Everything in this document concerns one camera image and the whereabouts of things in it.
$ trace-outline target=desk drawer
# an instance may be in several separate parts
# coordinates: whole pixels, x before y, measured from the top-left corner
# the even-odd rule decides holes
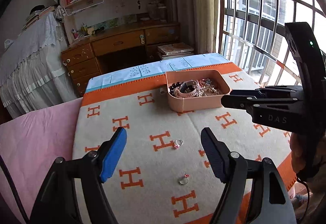
[[[94,58],[94,53],[91,44],[85,44],[70,51],[64,52],[61,55],[61,58],[63,62],[67,63],[67,66],[69,67],[85,60]]]
[[[83,77],[80,77],[78,79],[74,79],[72,81],[77,86],[77,91],[80,93],[80,95],[83,95],[84,94],[84,92],[86,90],[86,87],[87,87],[87,84],[88,84],[88,81],[91,78],[94,78],[96,76],[100,76],[100,73],[99,72],[95,72],[95,73],[92,73],[90,75],[83,76]]]
[[[146,44],[158,44],[179,40],[179,26],[164,26],[145,29]]]
[[[102,56],[122,49],[128,49],[145,44],[144,31],[138,30],[129,33],[117,34],[92,43],[96,56]]]
[[[77,79],[99,71],[94,58],[80,62],[72,67],[68,67],[68,69],[72,79]]]

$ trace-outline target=pink storage box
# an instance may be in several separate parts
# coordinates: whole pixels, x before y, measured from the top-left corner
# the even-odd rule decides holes
[[[230,87],[227,85],[221,74],[217,70],[187,70],[187,71],[169,71],[165,73],[167,88],[173,83],[200,80],[210,78],[218,83],[221,95],[192,97],[192,98],[176,98],[167,93],[167,101],[170,108],[175,112],[186,112],[193,110],[202,110],[209,108],[222,107],[221,98],[224,94],[230,93]]]

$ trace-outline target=blue tablecloth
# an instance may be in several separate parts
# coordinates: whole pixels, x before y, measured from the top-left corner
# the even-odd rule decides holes
[[[144,77],[160,75],[166,71],[197,68],[228,62],[229,61],[226,58],[218,53],[178,57],[169,60],[152,62],[94,77],[89,80],[85,93],[128,81],[134,81]]]

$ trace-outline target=human hand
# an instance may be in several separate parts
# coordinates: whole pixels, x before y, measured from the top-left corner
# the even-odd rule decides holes
[[[290,149],[292,157],[292,169],[295,173],[301,171],[306,164],[305,158],[303,156],[303,148],[299,142],[299,137],[297,134],[292,133],[290,138]],[[315,161],[320,162],[322,156],[326,155],[326,139],[323,137],[316,149]]]

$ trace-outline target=metal screw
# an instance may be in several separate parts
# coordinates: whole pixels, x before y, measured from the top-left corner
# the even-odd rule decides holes
[[[232,151],[232,152],[230,153],[230,156],[231,156],[232,158],[234,158],[234,159],[237,159],[237,158],[240,157],[240,154],[237,153],[237,152],[235,152],[235,151]]]
[[[55,163],[62,163],[63,162],[63,157],[57,157],[55,159]]]
[[[264,158],[264,162],[268,164],[272,164],[272,160],[270,158]]]
[[[87,155],[88,155],[89,157],[94,158],[94,157],[96,157],[96,155],[97,155],[97,151],[92,150],[92,151],[90,151]]]

